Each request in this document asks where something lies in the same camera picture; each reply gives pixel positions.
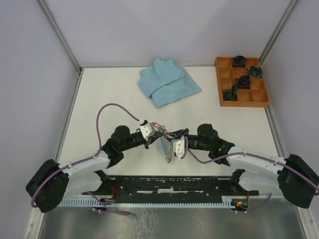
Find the metal key organizer plate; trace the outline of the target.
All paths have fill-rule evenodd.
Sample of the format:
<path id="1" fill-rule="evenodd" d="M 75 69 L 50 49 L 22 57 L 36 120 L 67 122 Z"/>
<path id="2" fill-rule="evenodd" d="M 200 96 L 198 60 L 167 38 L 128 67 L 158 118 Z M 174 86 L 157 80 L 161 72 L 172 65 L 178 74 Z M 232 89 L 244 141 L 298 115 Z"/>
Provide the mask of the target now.
<path id="1" fill-rule="evenodd" d="M 164 125 L 160 127 L 160 132 L 162 133 L 162 137 L 160 138 L 160 141 L 164 151 L 165 160 L 167 163 L 171 163 L 171 160 L 172 160 L 171 144 L 170 144 L 170 141 L 168 140 L 167 130 Z"/>

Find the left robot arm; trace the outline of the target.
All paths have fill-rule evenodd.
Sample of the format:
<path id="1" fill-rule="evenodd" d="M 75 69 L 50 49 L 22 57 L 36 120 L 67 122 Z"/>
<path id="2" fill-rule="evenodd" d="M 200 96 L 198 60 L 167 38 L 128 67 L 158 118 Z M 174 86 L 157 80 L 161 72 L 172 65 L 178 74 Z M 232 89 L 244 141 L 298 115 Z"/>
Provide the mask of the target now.
<path id="1" fill-rule="evenodd" d="M 63 164 L 53 159 L 45 161 L 25 187 L 31 197 L 31 206 L 47 213 L 68 197 L 93 191 L 106 194 L 110 181 L 105 179 L 102 171 L 118 164 L 124 158 L 124 151 L 142 145 L 148 148 L 164 132 L 164 126 L 157 123 L 142 124 L 134 133 L 121 125 L 91 156 Z"/>

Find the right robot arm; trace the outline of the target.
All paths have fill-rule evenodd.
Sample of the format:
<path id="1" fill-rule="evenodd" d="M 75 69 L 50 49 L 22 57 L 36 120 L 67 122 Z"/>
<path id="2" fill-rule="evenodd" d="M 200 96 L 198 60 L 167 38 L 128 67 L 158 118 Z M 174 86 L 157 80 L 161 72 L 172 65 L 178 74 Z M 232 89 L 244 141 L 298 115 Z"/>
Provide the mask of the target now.
<path id="1" fill-rule="evenodd" d="M 235 168 L 229 190 L 240 195 L 244 191 L 279 194 L 293 205 L 307 209 L 319 194 L 319 177 L 298 155 L 275 157 L 245 150 L 219 137 L 212 124 L 204 123 L 197 134 L 180 129 L 167 132 L 174 151 L 184 158 L 192 149 L 208 151 L 209 160 Z"/>

